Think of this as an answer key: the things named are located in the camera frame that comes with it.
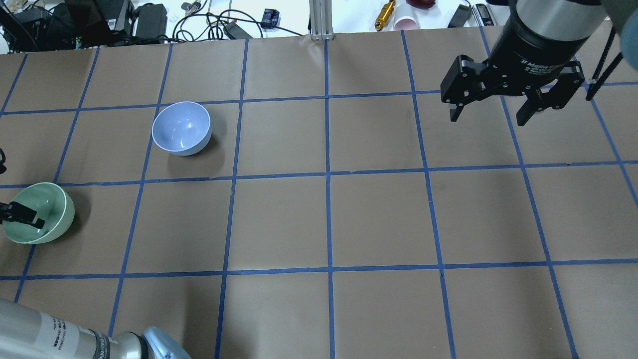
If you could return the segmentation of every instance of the white label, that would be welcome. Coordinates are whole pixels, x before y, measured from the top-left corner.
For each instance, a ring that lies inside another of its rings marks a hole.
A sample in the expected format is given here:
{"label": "white label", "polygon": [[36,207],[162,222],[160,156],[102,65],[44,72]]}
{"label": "white label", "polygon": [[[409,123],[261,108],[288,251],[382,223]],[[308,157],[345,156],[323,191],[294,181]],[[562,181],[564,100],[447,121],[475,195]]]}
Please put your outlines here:
{"label": "white label", "polygon": [[80,340],[78,326],[61,319],[40,313],[42,323],[36,338],[36,348],[57,354],[56,358],[70,358],[75,354]]}

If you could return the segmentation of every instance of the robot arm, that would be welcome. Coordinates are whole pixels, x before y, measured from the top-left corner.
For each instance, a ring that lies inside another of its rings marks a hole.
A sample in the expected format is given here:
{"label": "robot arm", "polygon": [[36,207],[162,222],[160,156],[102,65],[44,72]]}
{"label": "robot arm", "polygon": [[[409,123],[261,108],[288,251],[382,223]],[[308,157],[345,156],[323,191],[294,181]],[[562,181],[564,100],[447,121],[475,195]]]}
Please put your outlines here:
{"label": "robot arm", "polygon": [[[629,45],[623,46],[623,52],[635,52],[638,24],[633,22],[638,22],[638,1],[604,3],[624,4],[614,13],[628,33],[623,44]],[[516,114],[518,125],[523,126],[538,111],[562,109],[584,82],[581,64],[572,59],[606,18],[603,4],[598,0],[510,0],[509,5],[510,18],[489,57],[476,63],[468,56],[457,56],[441,82],[441,100],[450,105],[452,121],[474,101],[492,95],[526,96]],[[542,88],[554,80],[556,84],[544,92]]]}

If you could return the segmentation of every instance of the white bowl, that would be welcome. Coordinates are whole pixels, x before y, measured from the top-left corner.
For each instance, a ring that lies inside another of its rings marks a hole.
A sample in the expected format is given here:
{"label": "white bowl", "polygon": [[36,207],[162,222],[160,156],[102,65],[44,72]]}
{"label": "white bowl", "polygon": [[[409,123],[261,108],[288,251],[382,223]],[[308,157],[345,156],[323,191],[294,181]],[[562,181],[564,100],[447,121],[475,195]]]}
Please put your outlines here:
{"label": "white bowl", "polygon": [[155,144],[169,153],[194,155],[211,140],[211,116],[199,103],[173,103],[155,117],[151,134]]}

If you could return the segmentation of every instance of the metal bracket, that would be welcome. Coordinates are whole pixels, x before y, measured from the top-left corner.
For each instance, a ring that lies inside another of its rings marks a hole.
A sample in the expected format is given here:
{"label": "metal bracket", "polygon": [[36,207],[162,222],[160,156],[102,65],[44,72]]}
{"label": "metal bracket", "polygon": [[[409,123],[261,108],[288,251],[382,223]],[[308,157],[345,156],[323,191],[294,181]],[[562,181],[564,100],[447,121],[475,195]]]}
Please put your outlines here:
{"label": "metal bracket", "polygon": [[332,40],[332,0],[310,0],[310,38]]}

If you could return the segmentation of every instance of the white table surface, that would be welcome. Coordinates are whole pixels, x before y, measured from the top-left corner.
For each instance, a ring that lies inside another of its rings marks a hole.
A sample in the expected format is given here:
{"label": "white table surface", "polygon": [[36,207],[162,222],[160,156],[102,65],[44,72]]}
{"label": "white table surface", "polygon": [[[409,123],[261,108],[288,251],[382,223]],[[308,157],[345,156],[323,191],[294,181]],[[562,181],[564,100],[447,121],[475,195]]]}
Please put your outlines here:
{"label": "white table surface", "polygon": [[[183,0],[134,0],[133,4],[137,7],[145,3],[164,4],[168,12],[167,35],[171,36],[173,28],[179,19],[184,16],[184,10],[181,8]],[[386,3],[386,0],[333,0],[332,1],[332,26],[335,33],[365,33],[374,32],[374,22]],[[46,8],[52,8],[59,4],[59,0],[44,1]],[[397,5],[405,3],[405,0],[397,0]],[[472,5],[485,3],[484,0],[470,0]],[[463,0],[438,0],[436,5],[428,10],[415,9],[417,20],[421,29],[438,29],[447,27],[452,15],[460,4],[466,4]],[[308,33],[309,3],[303,0],[207,0],[204,9],[215,14],[219,14],[225,9],[233,8],[244,11],[252,17],[261,20],[263,11],[266,8],[274,8],[279,10],[280,22],[279,26],[298,32],[300,34]],[[509,17],[509,9],[505,6],[492,6],[494,18],[497,24],[504,24]],[[248,19],[247,17],[233,13],[231,16],[240,19]],[[259,30],[256,25],[240,22],[239,25],[251,36],[259,37]],[[467,21],[465,26],[477,26],[473,17]],[[205,30],[206,23],[204,17],[194,17],[186,21],[183,28],[194,36],[198,36]],[[383,31],[391,31],[392,26],[387,26]],[[263,36],[282,37],[294,36],[283,30],[268,30],[263,32]],[[0,54],[8,52],[5,41],[0,40]]]}

